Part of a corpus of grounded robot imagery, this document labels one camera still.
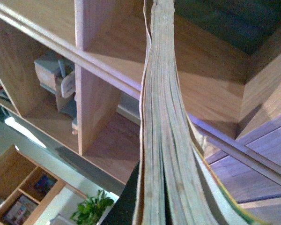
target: dark green wall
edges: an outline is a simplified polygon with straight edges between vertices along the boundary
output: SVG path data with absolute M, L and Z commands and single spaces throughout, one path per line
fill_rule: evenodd
M 176 0 L 176 13 L 248 54 L 281 25 L 281 0 Z

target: black object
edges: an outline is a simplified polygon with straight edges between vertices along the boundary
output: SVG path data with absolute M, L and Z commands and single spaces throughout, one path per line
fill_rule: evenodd
M 131 225 L 136 200 L 137 178 L 139 175 L 139 162 L 133 169 L 128 182 L 102 225 Z

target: green plant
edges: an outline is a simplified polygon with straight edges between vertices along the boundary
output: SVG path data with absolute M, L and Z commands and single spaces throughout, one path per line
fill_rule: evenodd
M 110 206 L 114 201 L 107 197 L 104 190 L 98 190 L 95 197 L 87 198 L 77 205 L 77 211 L 70 217 L 78 225 L 95 225 L 107 206 Z

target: wooden bookcase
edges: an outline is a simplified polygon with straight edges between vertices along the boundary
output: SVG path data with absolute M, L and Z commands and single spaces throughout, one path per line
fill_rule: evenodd
M 0 0 L 0 81 L 12 102 L 0 105 L 123 184 L 139 159 L 139 127 L 115 111 L 121 91 L 140 96 L 142 9 L 131 0 Z M 236 158 L 279 190 L 281 157 L 250 143 L 281 127 L 281 27 L 248 55 L 176 16 L 175 48 L 186 110 L 217 147 L 210 163 L 228 168 Z M 75 63 L 77 136 L 39 86 L 33 60 L 48 49 Z
M 43 175 L 56 181 L 47 194 L 34 188 Z M 4 200 L 0 206 L 0 225 L 7 224 L 3 216 L 21 195 L 37 204 L 24 223 L 33 224 L 65 185 L 62 179 L 23 155 L 15 146 L 11 146 L 0 155 L 0 198 Z

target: open book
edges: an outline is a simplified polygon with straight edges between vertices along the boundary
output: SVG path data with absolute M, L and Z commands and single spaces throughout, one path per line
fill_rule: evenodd
M 266 224 L 237 205 L 202 157 L 205 137 L 187 116 L 177 77 L 174 1 L 145 0 L 144 15 L 147 55 L 133 224 Z

